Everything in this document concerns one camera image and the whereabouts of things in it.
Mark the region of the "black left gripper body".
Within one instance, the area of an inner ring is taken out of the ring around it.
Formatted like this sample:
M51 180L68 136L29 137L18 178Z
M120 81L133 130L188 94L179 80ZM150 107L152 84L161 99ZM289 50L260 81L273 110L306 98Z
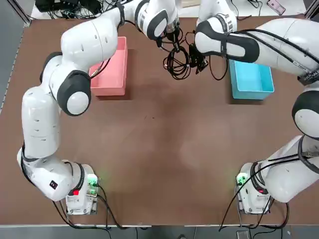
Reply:
M176 28L173 32L167 33L164 31L158 37L158 46L162 46L165 44L173 44L173 45L180 45L183 38L183 31L181 28Z

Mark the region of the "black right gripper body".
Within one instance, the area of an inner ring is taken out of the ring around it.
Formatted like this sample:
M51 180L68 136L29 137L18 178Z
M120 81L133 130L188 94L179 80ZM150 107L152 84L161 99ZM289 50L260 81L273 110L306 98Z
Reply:
M189 45L189 58L190 58L190 67L197 67L200 63L200 53L197 51L195 45L192 43Z

